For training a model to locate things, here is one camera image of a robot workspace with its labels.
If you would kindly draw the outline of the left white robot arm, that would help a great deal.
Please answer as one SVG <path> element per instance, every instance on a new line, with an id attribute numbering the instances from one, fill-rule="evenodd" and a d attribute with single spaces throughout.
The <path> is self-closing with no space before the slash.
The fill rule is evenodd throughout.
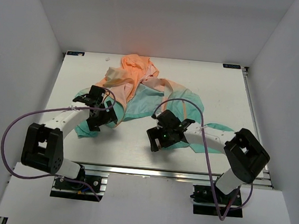
<path id="1" fill-rule="evenodd" d="M 112 91 L 93 85 L 87 94 L 73 99 L 71 106 L 45 123 L 33 123 L 27 129 L 21 163 L 25 166 L 67 178 L 74 189 L 85 184 L 83 166 L 64 158 L 64 139 L 82 122 L 90 132 L 99 132 L 100 126 L 117 123 L 113 105 L 105 101 Z"/>

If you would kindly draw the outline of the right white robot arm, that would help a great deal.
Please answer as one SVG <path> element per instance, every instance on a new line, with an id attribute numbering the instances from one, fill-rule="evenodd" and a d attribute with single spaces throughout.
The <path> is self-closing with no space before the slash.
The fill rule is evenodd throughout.
<path id="1" fill-rule="evenodd" d="M 157 125 L 147 130 L 152 152 L 168 148 L 179 142 L 204 145 L 219 151 L 228 159 L 230 169 L 215 182 L 211 196 L 223 203 L 230 198 L 237 187 L 243 183 L 251 184 L 269 163 L 270 156 L 246 128 L 231 132 L 201 126 L 192 119 L 179 120 L 170 110 L 154 116 Z"/>

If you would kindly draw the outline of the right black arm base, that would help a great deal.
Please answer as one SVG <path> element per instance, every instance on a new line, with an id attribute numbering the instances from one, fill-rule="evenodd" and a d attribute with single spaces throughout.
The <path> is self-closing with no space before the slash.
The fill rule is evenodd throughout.
<path id="1" fill-rule="evenodd" d="M 228 195 L 224 195 L 216 189 L 216 199 L 219 205 L 220 215 L 225 214 L 225 210 L 230 204 L 231 199 L 235 196 L 236 191 L 232 191 Z M 194 185 L 193 192 L 190 195 L 193 204 L 193 214 L 195 215 L 206 215 L 206 216 L 217 216 L 216 206 L 213 199 L 213 193 L 211 186 Z M 243 204 L 240 191 L 237 193 L 235 200 L 233 201 L 227 217 L 242 218 L 242 208 L 236 209 Z"/>

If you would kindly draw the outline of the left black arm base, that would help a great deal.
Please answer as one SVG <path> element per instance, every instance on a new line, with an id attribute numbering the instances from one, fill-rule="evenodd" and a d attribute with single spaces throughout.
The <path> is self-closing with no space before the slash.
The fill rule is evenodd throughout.
<path id="1" fill-rule="evenodd" d="M 93 201 L 99 202 L 104 196 L 108 174 L 103 172 L 86 171 L 84 182 L 88 184 L 81 184 L 77 182 L 69 182 L 64 178 L 55 178 L 50 191 L 50 197 L 63 198 L 79 201 Z"/>

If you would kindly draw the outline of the teal and peach jacket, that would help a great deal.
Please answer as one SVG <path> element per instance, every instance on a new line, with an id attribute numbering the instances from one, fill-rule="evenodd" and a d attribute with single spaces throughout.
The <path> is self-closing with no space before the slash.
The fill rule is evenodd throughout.
<path id="1" fill-rule="evenodd" d="M 121 66 L 110 67 L 97 83 L 114 95 L 106 94 L 106 101 L 116 100 L 114 111 L 118 121 L 108 123 L 116 128 L 122 121 L 151 116 L 160 105 L 161 111 L 170 110 L 179 120 L 186 118 L 200 122 L 199 111 L 204 109 L 199 95 L 185 86 L 159 78 L 159 71 L 149 57 L 129 54 L 121 58 Z"/>

